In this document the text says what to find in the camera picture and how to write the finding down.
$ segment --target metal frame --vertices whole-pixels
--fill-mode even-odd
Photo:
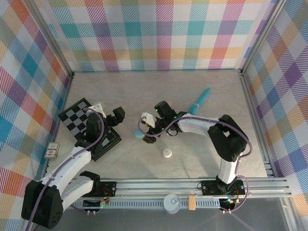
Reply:
[[[68,94],[69,94],[69,92],[70,92],[70,90],[71,90],[72,82],[73,82],[73,79],[70,78],[70,79],[69,79],[69,82],[68,82],[68,84],[67,84],[66,94],[65,94],[65,96],[64,96],[64,101],[63,101],[63,104],[62,104],[62,107],[61,107],[60,111],[63,111],[63,110],[64,110],[64,107],[65,107],[65,104],[66,104],[66,100],[67,100],[67,96],[68,96]],[[57,136],[57,134],[58,134],[58,131],[59,131],[59,126],[60,126],[60,119],[59,119],[59,117],[57,117],[57,118],[56,118],[56,128],[55,128],[55,130],[53,131],[53,134],[52,134],[52,136],[53,136],[53,140],[52,140],[52,141],[55,141],[55,138],[56,138],[56,136]],[[39,177],[39,179],[42,179],[42,178],[45,176],[45,174],[46,174],[46,172],[47,172],[47,168],[48,168],[49,162],[50,162],[50,159],[45,159],[45,160],[44,160],[44,163],[43,163],[43,171],[42,171],[42,174],[41,174],[41,176]]]
[[[58,45],[57,41],[55,40],[52,32],[49,29],[49,26],[45,22],[42,14],[40,13],[37,5],[33,2],[33,0],[23,0],[24,4],[28,8],[29,12],[31,13],[34,21],[38,24],[40,31],[42,32],[43,36],[45,37],[47,43],[50,45],[52,51],[56,55],[57,59],[59,60],[61,66],[68,74],[69,78],[73,78],[73,71],[69,66],[65,56],[62,53],[60,46]]]
[[[262,44],[264,43],[264,41],[266,40],[266,38],[268,37],[272,27],[274,26],[280,12],[282,11],[284,5],[286,4],[288,0],[277,0],[276,5],[274,6],[274,9],[272,10],[269,18],[267,19],[267,21],[265,22],[265,25],[263,27],[263,29],[261,30],[256,43],[254,44],[244,66],[243,66],[243,76],[246,76],[247,70],[249,69],[249,67],[252,65],[253,61],[255,60],[258,52],[261,49]]]
[[[252,95],[249,90],[249,86],[246,78],[239,71],[240,82],[242,85],[243,93],[246,99],[247,107],[249,110],[250,118],[255,130],[255,134],[257,137],[257,142],[260,147],[260,152],[264,161],[265,170],[267,172],[267,179],[279,179],[276,167],[274,165],[274,161],[270,154],[270,149],[267,145],[267,141],[264,137],[264,133],[262,131],[261,121],[258,117],[256,107],[254,107],[254,103],[252,101]],[[280,202],[282,205],[282,210],[284,212],[284,216],[287,221],[287,225],[291,231],[301,231],[304,230],[303,223],[300,219],[299,213],[294,204],[294,200],[291,196],[282,196],[280,197]]]
[[[252,95],[251,95],[251,92],[249,90],[247,80],[246,80],[246,78],[243,77],[243,75],[240,72],[239,72],[239,77],[240,77],[240,82],[241,82],[241,85],[242,85],[244,97],[246,99],[248,111],[249,111],[249,114],[250,114],[250,119],[251,119],[252,125],[253,125],[254,130],[255,130],[257,142],[258,142],[259,147],[260,147],[260,151],[261,151],[263,161],[270,164],[273,176],[278,177],[278,173],[277,173],[277,170],[275,168],[274,161],[273,161],[271,154],[270,154],[270,149],[269,149],[269,147],[267,145],[267,141],[264,137],[261,121],[260,121],[260,119],[257,115],[257,110],[256,110],[256,107],[254,105],[254,102],[252,101]]]
[[[179,198],[195,195],[202,198],[227,198],[227,195],[202,196],[197,189],[202,180],[215,178],[188,179],[101,179],[101,181],[116,181],[116,199],[164,199],[168,194],[176,194]],[[248,178],[249,198],[288,197],[291,191],[285,178]],[[85,200],[101,199],[100,197],[83,197]]]
[[[220,208],[217,198],[196,198],[196,208]],[[188,209],[188,198],[180,198],[181,209]],[[81,209],[101,209],[98,207],[85,207],[83,200],[74,202],[74,206]],[[106,209],[160,209],[164,210],[164,199],[124,199],[113,198],[109,204],[103,207]]]

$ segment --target colorful plaid fabric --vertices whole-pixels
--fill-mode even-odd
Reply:
[[[68,78],[22,0],[0,0],[0,231],[17,229],[42,173]]]
[[[307,0],[288,0],[248,75],[278,174],[308,227]]]
[[[238,68],[270,0],[36,3],[73,70],[122,71]]]
[[[270,13],[272,12],[272,10],[273,10],[273,8],[275,6],[275,3],[277,1],[278,0],[270,0],[270,4],[268,5],[268,8],[266,9],[265,14],[263,15],[263,18],[262,18],[262,20],[261,20],[261,22],[260,22],[260,24],[259,24],[259,26],[258,26],[258,28],[257,28],[257,30],[255,32],[255,35],[254,35],[253,39],[251,40],[251,42],[250,42],[250,44],[248,46],[248,49],[247,49],[247,51],[246,51],[246,53],[244,55],[244,58],[242,59],[242,62],[240,64],[239,69],[242,70],[242,68],[243,68],[243,66],[244,66],[244,64],[245,64],[245,62],[246,62],[246,60],[247,60],[247,58],[248,58],[252,48],[255,45],[255,42],[256,42],[258,36],[260,35],[260,33],[261,33],[262,29],[263,29],[264,24],[266,23],[267,18],[269,17]]]

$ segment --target metal rail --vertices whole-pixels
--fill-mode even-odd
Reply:
[[[52,51],[56,55],[57,59],[59,60],[61,66],[68,74],[69,78],[73,78],[73,71],[69,66],[65,56],[62,53],[59,44],[57,43],[56,39],[52,35],[52,32],[49,29],[49,26],[45,22],[43,16],[41,15],[37,5],[33,2],[33,0],[24,0],[23,1],[25,6],[28,8],[31,16],[33,17],[34,21],[38,24],[40,31],[42,32],[43,36],[45,37],[47,43],[51,47]]]
[[[261,122],[260,122],[258,115],[257,115],[256,108],[254,107],[254,103],[252,101],[252,95],[251,95],[251,92],[249,91],[248,83],[247,83],[246,79],[242,76],[241,73],[239,73],[239,77],[240,77],[240,83],[242,85],[244,97],[245,97],[245,100],[246,100],[246,103],[247,103],[251,122],[252,122],[254,130],[255,130],[257,142],[258,142],[258,145],[259,145],[259,148],[260,148],[260,152],[261,152],[263,161],[270,164],[270,167],[271,167],[271,170],[272,170],[272,175],[274,177],[277,177],[278,173],[277,173],[277,170],[275,168],[274,162],[272,160],[272,157],[271,157],[271,154],[270,154],[270,149],[267,145],[267,142],[266,142],[263,130],[262,130],[262,125],[261,125]]]
[[[226,198],[226,195],[202,196],[197,184],[205,179],[101,179],[116,181],[115,199],[163,199],[168,194],[179,198],[195,195],[196,198]],[[248,178],[249,198],[289,197],[291,191],[285,178]],[[101,199],[100,197],[83,197],[85,200]]]
[[[180,199],[181,209],[188,209],[188,199]],[[74,206],[83,209],[101,209],[98,207],[84,207],[83,200],[74,202]],[[197,198],[196,208],[219,208],[220,203],[217,198]],[[160,209],[164,210],[164,199],[112,199],[104,207],[105,209]]]

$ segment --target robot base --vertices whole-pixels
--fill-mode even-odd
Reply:
[[[245,188],[242,180],[234,180],[230,184],[221,185],[223,182],[216,180],[203,180],[201,181],[202,195],[245,195]]]
[[[80,176],[89,177],[91,180],[94,181],[92,191],[87,194],[84,194],[82,197],[105,197],[106,195],[103,189],[109,192],[110,197],[114,197],[116,195],[115,181],[101,181],[99,175],[88,171],[82,172]]]

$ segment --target black and white checkered board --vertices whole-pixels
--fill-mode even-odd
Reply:
[[[91,104],[83,98],[58,115],[76,140],[80,138],[81,132],[86,129],[86,122],[90,114],[90,112],[85,113],[82,109],[90,106]]]

